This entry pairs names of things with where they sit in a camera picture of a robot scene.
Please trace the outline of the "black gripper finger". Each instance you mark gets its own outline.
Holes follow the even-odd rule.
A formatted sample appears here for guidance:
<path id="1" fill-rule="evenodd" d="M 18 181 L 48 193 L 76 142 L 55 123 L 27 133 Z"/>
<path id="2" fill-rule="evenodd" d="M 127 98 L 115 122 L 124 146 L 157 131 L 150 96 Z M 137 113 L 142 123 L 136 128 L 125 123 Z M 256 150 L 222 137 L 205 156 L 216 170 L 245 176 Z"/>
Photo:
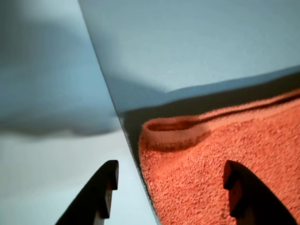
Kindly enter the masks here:
<path id="1" fill-rule="evenodd" d="M 118 189 L 118 161 L 105 162 L 89 179 L 58 225 L 103 225 L 110 217 L 112 194 Z"/>
<path id="2" fill-rule="evenodd" d="M 297 221 L 274 193 L 247 167 L 227 160 L 223 188 L 229 214 L 238 225 L 296 225 Z"/>

